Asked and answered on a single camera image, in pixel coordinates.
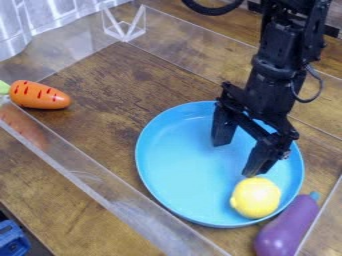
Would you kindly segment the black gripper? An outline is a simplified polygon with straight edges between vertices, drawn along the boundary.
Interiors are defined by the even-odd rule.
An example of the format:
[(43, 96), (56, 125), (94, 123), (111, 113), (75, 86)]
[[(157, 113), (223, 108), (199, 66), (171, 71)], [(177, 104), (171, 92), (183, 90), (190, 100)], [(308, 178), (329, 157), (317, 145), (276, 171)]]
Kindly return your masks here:
[[(280, 67), (258, 56), (253, 57), (251, 64), (245, 88), (222, 83), (211, 127), (215, 147), (231, 143), (238, 126), (258, 140), (242, 171), (246, 177), (267, 173), (277, 161), (290, 155), (290, 146), (300, 134), (288, 114), (308, 74), (304, 68)], [(254, 119), (263, 121), (277, 133), (267, 135)]]

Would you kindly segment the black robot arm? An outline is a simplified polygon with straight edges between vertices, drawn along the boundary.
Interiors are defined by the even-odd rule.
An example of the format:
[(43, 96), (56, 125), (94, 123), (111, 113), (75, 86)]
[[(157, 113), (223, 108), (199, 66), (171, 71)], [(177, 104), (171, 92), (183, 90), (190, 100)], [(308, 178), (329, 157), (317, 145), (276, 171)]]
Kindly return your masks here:
[(310, 63), (325, 48), (325, 21), (332, 0), (266, 0), (261, 45), (251, 59), (251, 73), (243, 88), (222, 84), (211, 128), (213, 144), (231, 142), (238, 129), (257, 140), (242, 174), (266, 173), (290, 154), (300, 133), (288, 120), (308, 75)]

